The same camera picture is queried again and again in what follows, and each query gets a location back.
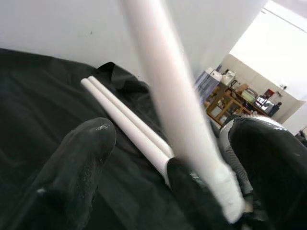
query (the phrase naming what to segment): black cloth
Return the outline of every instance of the black cloth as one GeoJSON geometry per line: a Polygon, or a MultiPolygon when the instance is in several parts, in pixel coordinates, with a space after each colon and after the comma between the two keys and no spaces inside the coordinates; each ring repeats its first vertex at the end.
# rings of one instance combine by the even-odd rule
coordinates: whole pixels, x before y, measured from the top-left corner
{"type": "MultiPolygon", "coordinates": [[[[109,118],[80,85],[91,75],[164,136],[146,85],[114,63],[95,69],[0,49],[0,228],[65,135],[84,121],[109,118]]],[[[86,229],[192,229],[161,175],[116,132],[86,229]]]]}
{"type": "Polygon", "coordinates": [[[277,122],[237,117],[230,144],[278,230],[306,229],[307,149],[277,122]]]}

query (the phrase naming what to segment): black gloved hand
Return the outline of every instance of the black gloved hand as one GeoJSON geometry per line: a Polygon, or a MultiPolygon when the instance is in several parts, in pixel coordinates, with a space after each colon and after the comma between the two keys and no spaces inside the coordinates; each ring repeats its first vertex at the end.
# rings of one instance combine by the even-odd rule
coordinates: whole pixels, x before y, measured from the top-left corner
{"type": "Polygon", "coordinates": [[[196,230],[231,230],[207,184],[182,160],[167,163],[169,185],[179,206],[196,230]]]}
{"type": "Polygon", "coordinates": [[[4,229],[80,230],[116,142],[111,121],[86,121],[65,136],[4,229]]]}

